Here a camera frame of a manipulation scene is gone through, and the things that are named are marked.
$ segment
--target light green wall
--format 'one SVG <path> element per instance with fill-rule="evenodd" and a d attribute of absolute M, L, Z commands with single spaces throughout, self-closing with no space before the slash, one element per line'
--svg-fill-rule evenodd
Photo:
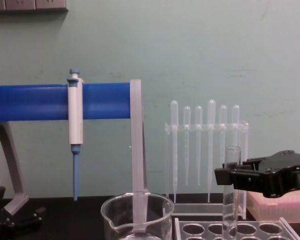
<path fill-rule="evenodd" d="M 0 15 L 0 84 L 143 80 L 150 190 L 163 193 L 169 104 L 238 104 L 249 156 L 300 152 L 300 0 L 68 0 L 67 14 Z M 30 197 L 72 195 L 68 124 L 14 122 Z M 80 194 L 131 189 L 129 120 L 85 121 Z M 0 152 L 0 185 L 11 180 Z"/>

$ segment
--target beaker rim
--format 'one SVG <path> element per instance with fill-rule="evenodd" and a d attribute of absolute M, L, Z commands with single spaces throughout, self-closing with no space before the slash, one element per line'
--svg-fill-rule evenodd
<path fill-rule="evenodd" d="M 109 217 L 107 217 L 106 214 L 104 213 L 106 205 L 113 202 L 113 201 L 115 201 L 115 200 L 125 198 L 125 197 L 128 197 L 128 196 L 133 196 L 135 194 L 144 194 L 144 195 L 147 195 L 147 196 L 152 196 L 152 197 L 163 199 L 167 203 L 169 203 L 169 205 L 171 206 L 170 211 L 168 213 L 166 213 L 163 217 L 160 217 L 160 218 L 152 220 L 152 221 L 147 221 L 147 222 L 144 222 L 144 223 L 141 223 L 141 224 L 140 223 L 126 223 L 126 224 L 122 224 L 120 226 L 115 226 L 114 223 L 112 222 L 112 220 Z M 169 198 L 167 198 L 163 195 L 156 194 L 156 193 L 151 193 L 151 192 L 148 192 L 148 191 L 134 191 L 134 192 L 123 193 L 123 194 L 111 197 L 110 199 L 106 200 L 102 204 L 100 212 L 101 212 L 102 217 L 109 223 L 109 225 L 111 226 L 112 229 L 119 230 L 119 229 L 122 229 L 122 228 L 139 226 L 139 225 L 144 225 L 146 227 L 148 225 L 152 225 L 152 224 L 162 222 L 165 219 L 170 218 L 172 213 L 174 212 L 174 210 L 175 210 L 175 205 L 174 205 L 173 201 L 171 201 Z"/>

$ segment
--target pipette rack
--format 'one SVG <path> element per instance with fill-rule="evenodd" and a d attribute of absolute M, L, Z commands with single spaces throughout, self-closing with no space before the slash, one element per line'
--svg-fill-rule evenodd
<path fill-rule="evenodd" d="M 176 240 L 223 240 L 221 221 L 180 221 L 174 219 Z M 238 240 L 300 240 L 298 234 L 280 217 L 279 221 L 239 221 Z"/>
<path fill-rule="evenodd" d="M 222 187 L 217 186 L 214 169 L 222 167 L 225 148 L 228 145 L 241 148 L 241 161 L 248 159 L 249 124 L 240 119 L 240 107 L 238 105 L 232 106 L 230 120 L 227 120 L 227 107 L 221 105 L 218 123 L 216 123 L 216 102 L 214 100 L 208 102 L 207 117 L 205 118 L 207 124 L 203 124 L 202 121 L 205 116 L 200 116 L 202 115 L 201 106 L 195 108 L 195 121 L 190 121 L 190 111 L 189 106 L 183 108 L 183 123 L 179 124 L 178 102 L 172 101 L 171 124 L 165 123 L 164 157 L 167 197 L 172 193 L 222 193 Z M 201 162 L 199 166 L 196 163 L 198 154 Z M 197 171 L 193 171 L 194 165 L 196 165 Z M 209 203 L 208 199 L 202 199 L 200 203 L 179 203 L 178 196 L 173 198 L 175 202 L 173 215 L 175 216 L 222 216 L 222 204 L 220 203 Z M 243 219 L 246 219 L 246 204 L 247 192 L 240 190 L 239 215 Z"/>

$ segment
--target glass test tube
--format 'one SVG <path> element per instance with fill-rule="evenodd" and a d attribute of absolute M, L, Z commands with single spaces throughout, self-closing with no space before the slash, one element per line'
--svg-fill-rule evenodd
<path fill-rule="evenodd" d="M 240 163 L 241 149 L 238 146 L 225 148 L 224 168 L 229 168 L 230 163 Z M 222 208 L 222 239 L 237 239 L 238 224 L 238 190 L 233 185 L 225 185 L 223 189 Z"/>

